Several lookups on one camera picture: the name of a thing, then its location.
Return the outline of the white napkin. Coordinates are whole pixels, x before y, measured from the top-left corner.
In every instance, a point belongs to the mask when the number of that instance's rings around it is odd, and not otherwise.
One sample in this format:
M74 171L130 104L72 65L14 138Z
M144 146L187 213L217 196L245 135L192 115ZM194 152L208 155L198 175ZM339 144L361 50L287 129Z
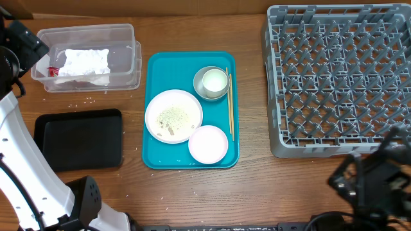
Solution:
M77 81L108 86L110 83L108 55L108 49L66 49L66 62L64 66L58 70L55 83L61 84L69 81Z

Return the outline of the grey bowl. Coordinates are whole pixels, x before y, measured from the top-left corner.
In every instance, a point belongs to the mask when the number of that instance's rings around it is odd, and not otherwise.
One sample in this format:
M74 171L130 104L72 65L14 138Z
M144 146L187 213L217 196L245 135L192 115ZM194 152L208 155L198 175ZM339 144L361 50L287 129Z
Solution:
M202 69L200 69L197 73L196 73L196 75L195 75L195 77L194 77L194 79L193 79L193 87L194 87L194 89L195 89L195 92L201 97L201 98L203 98L203 99L205 99L205 100L207 100L207 101L216 101L216 100L219 100L220 98L222 98L223 96L221 96L221 97L219 97L219 98L208 98L207 96L206 96L206 92L205 92L205 89L204 89L204 87L203 87L203 85L202 85L202 77L203 77L203 75L204 75L204 73L206 72L206 71L208 71L208 70L210 70L210 69L221 69L221 68L219 68L219 67L215 67L215 66L207 66L207 67L203 67Z

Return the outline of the white paper cup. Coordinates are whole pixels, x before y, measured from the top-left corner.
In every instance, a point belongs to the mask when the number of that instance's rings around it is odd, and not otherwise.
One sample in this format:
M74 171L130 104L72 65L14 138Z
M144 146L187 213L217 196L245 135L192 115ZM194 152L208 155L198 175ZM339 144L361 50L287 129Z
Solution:
M221 69L210 69L204 73L202 85L208 98L219 98L227 92L229 79Z

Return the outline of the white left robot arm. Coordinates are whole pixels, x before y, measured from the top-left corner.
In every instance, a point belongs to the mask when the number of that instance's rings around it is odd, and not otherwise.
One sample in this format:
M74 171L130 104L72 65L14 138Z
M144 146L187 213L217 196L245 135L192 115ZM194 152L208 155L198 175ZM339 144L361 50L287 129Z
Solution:
M19 230L140 230L127 213L102 202L91 176L63 183L46 162L19 109L21 77L49 48L20 21L1 25L1 190L14 207Z

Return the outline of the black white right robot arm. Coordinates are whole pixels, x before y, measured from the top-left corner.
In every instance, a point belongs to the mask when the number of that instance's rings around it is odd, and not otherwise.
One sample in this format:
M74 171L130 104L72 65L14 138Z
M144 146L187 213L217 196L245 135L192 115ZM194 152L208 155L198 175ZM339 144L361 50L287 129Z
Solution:
M310 230L410 230L410 132L394 126L378 149L363 158L352 151L329 176L328 185L352 208L312 216Z

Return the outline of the red snack wrapper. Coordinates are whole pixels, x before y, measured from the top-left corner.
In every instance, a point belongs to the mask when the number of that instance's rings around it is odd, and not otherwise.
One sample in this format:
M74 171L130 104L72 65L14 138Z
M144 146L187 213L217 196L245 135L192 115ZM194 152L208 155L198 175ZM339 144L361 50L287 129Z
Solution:
M60 69L57 67L48 67L47 70L50 77L57 77Z

